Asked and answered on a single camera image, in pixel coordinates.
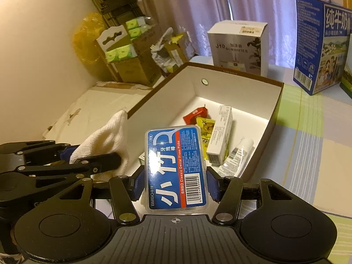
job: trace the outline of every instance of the blue milk box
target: blue milk box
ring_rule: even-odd
[[[154,214],[206,209],[206,166],[199,128],[150,130],[146,140],[146,209]]]
[[[296,0],[297,51],[293,80],[309,95],[341,81],[352,11],[321,0]]]

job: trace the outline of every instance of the sheer curtain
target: sheer curtain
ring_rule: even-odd
[[[269,63],[295,66],[297,43],[296,0],[229,0],[234,20],[267,22]]]
[[[187,31],[199,55],[211,55],[207,31],[222,20],[229,20],[228,0],[137,0],[148,16],[163,30]]]

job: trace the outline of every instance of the white wall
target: white wall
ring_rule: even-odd
[[[0,144],[41,139],[95,79],[73,51],[90,0],[0,0]]]

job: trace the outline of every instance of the circular pad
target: circular pad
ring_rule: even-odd
[[[75,233],[81,226],[80,220],[69,214],[55,214],[44,218],[39,229],[50,237],[65,237]]]
[[[1,191],[10,191],[17,187],[17,179],[15,178],[6,178],[0,182]]]
[[[15,239],[23,254],[41,262],[73,262],[105,244],[110,222],[81,200],[43,203],[15,225]]]
[[[274,262],[327,257],[337,236],[331,219],[302,200],[263,202],[242,220],[240,233],[249,247]]]
[[[300,238],[312,231],[309,220],[292,214],[285,214],[271,221],[271,228],[278,235],[287,238]]]

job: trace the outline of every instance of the checkered tablecloth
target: checkered tablecloth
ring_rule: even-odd
[[[211,57],[193,62],[212,64]],[[337,227],[329,260],[352,264],[352,99],[338,85],[309,96],[293,69],[269,65],[285,83],[276,126],[251,179],[269,178],[325,212]],[[256,207],[243,201],[239,217]]]

